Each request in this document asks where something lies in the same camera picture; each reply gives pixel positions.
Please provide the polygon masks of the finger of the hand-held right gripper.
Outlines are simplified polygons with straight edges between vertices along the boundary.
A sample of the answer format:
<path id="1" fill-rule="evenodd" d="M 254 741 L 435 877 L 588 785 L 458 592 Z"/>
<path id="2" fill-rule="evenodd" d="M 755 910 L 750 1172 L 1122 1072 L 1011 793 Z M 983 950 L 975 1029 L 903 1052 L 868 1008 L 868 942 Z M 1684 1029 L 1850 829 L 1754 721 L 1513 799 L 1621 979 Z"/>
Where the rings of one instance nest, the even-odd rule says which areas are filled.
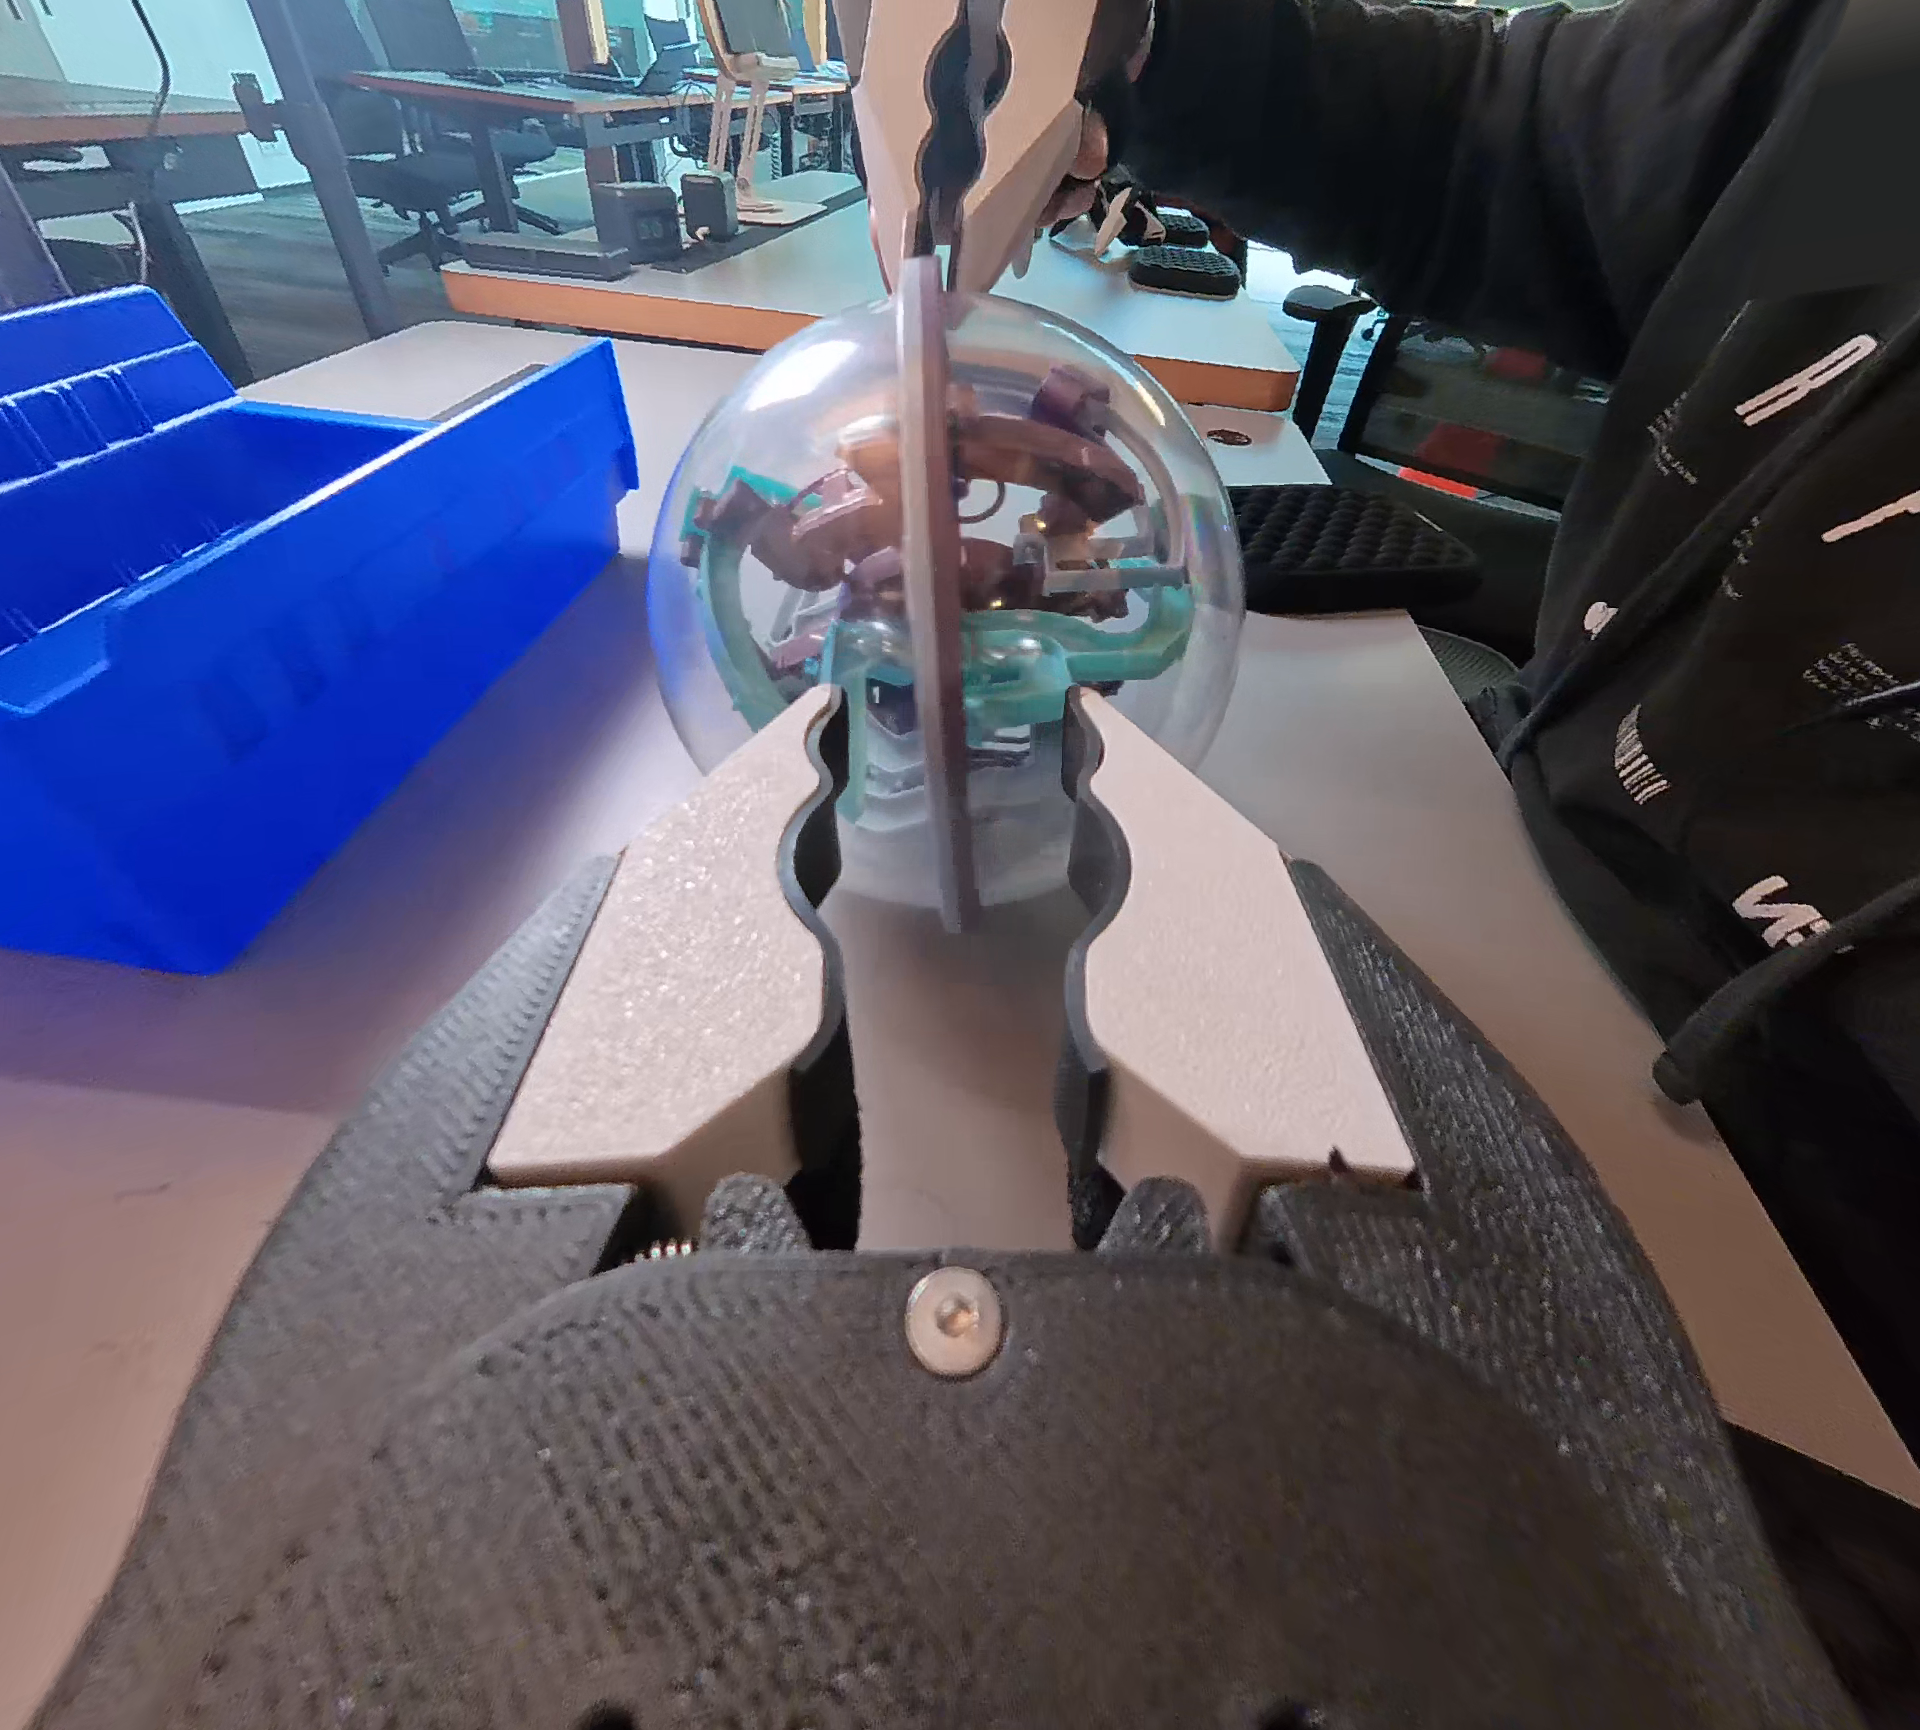
<path id="1" fill-rule="evenodd" d="M 868 0 L 850 108 L 882 273 L 933 249 L 969 273 L 973 0 Z"/>
<path id="2" fill-rule="evenodd" d="M 955 196 L 949 285 L 995 285 L 1030 255 L 1037 212 L 1083 140 L 1076 81 L 1099 0 L 969 6 L 983 6 L 983 81 L 992 97 L 969 108 L 975 126 L 975 172 Z"/>

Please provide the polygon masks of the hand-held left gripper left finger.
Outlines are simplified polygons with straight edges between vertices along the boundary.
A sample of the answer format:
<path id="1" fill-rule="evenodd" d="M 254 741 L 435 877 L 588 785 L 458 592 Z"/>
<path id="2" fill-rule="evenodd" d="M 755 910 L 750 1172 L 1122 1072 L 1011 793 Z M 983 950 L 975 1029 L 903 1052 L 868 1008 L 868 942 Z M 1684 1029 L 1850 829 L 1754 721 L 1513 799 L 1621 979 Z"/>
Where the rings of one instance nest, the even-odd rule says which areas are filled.
<path id="1" fill-rule="evenodd" d="M 823 924 L 846 775 L 846 700 L 804 695 L 619 851 L 495 1182 L 628 1182 L 693 1231 L 718 1177 L 759 1172 L 816 1244 L 854 1244 L 846 967 Z"/>

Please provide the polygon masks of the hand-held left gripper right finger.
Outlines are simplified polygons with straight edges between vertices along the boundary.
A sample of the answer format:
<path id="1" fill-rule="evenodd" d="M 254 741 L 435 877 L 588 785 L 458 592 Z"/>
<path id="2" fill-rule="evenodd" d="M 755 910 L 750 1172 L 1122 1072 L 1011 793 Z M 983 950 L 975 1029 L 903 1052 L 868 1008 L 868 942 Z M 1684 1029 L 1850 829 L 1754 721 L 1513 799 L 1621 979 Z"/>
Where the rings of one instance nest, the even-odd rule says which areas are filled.
<path id="1" fill-rule="evenodd" d="M 1054 1072 L 1071 1243 L 1091 1244 L 1146 1177 L 1191 1182 L 1213 1244 L 1236 1244 L 1277 1182 L 1412 1190 L 1412 1145 L 1277 842 L 1104 695 L 1066 695 L 1062 793 L 1089 913 Z"/>

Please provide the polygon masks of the clear maze ball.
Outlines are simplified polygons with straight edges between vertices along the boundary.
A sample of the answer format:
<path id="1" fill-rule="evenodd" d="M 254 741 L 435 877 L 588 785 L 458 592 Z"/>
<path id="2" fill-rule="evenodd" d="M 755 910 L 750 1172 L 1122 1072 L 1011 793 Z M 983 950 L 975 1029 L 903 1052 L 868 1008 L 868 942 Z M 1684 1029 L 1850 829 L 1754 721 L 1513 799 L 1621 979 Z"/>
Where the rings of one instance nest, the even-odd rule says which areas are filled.
<path id="1" fill-rule="evenodd" d="M 839 691 L 839 877 L 940 913 L 898 337 L 898 297 L 850 303 L 763 350 L 701 419 L 651 527 L 648 639 L 701 775 L 808 691 Z M 1025 903 L 1066 869 L 1066 691 L 1192 766 L 1236 675 L 1244 558 L 1201 428 L 1091 330 L 949 294 L 943 364 L 975 900 Z"/>

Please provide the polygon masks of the person's right hand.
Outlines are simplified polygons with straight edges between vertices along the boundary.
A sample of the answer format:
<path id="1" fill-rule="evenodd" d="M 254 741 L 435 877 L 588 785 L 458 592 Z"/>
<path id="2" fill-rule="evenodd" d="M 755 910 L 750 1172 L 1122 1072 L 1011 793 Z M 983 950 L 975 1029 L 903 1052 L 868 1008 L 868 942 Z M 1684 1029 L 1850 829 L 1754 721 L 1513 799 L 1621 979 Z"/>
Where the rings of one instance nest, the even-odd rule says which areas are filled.
<path id="1" fill-rule="evenodd" d="M 1111 184 L 1111 169 L 1135 122 L 1135 81 L 1133 79 L 1099 81 L 1091 93 L 1071 97 L 1066 122 L 1071 132 L 1066 132 L 1062 172 L 1054 180 L 1045 209 L 1034 212 L 1030 236 L 1054 236 L 1071 221 L 1104 227 L 1111 216 L 1111 202 L 1126 191 L 1126 184 Z"/>

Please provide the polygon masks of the grey desk with wooden edge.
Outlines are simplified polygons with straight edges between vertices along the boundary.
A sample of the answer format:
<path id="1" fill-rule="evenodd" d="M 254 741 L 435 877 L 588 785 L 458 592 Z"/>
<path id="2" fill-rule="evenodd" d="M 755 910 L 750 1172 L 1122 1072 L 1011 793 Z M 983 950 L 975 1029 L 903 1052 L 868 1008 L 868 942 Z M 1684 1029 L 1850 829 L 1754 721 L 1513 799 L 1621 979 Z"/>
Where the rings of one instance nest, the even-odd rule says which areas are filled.
<path id="1" fill-rule="evenodd" d="M 508 320 L 636 343 L 768 350 L 798 330 L 883 294 L 863 209 L 830 209 L 774 242 L 693 273 L 548 280 L 445 265 L 445 297 L 464 320 Z M 1284 414 L 1301 365 L 1247 294 L 1192 297 L 1133 285 L 1115 249 L 1037 242 L 1025 273 L 995 294 L 1050 307 L 1135 357 L 1174 402 Z"/>

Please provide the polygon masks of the black office chair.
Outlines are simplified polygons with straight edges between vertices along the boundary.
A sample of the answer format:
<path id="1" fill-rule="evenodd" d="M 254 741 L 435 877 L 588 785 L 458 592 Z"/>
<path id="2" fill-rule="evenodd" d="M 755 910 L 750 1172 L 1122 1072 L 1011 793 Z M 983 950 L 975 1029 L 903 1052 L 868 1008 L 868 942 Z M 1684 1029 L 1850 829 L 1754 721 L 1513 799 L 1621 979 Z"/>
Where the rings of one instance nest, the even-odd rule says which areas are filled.
<path id="1" fill-rule="evenodd" d="M 363 202 L 411 221 L 376 249 L 376 265 L 421 255 L 428 268 L 455 262 L 458 233 L 487 221 L 480 144 L 468 122 L 427 99 L 421 86 L 499 93 L 495 74 L 403 74 L 411 86 L 369 86 L 376 69 L 347 0 L 283 0 L 317 99 L 341 140 L 347 184 Z"/>

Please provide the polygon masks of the blue plastic bin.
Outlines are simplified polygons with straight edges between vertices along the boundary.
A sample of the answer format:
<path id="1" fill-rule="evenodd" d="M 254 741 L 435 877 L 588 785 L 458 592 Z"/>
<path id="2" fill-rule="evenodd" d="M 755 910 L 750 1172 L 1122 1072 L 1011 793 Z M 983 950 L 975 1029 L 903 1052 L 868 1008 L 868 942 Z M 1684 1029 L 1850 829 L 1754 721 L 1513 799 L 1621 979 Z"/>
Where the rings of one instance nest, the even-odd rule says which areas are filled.
<path id="1" fill-rule="evenodd" d="M 588 343 L 435 419 L 238 394 L 156 288 L 0 330 L 0 942 L 212 977 L 612 558 Z"/>

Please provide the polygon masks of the person's black printed jacket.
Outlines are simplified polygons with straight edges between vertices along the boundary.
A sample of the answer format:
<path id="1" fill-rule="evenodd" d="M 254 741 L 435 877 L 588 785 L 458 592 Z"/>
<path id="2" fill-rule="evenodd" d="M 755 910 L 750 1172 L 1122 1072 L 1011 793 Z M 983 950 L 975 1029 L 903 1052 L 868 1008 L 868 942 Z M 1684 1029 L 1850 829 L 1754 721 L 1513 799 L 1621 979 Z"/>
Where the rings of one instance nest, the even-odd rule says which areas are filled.
<path id="1" fill-rule="evenodd" d="M 1914 1447 L 1914 0 L 1513 21 L 1474 321 L 1608 383 L 1497 754 Z"/>

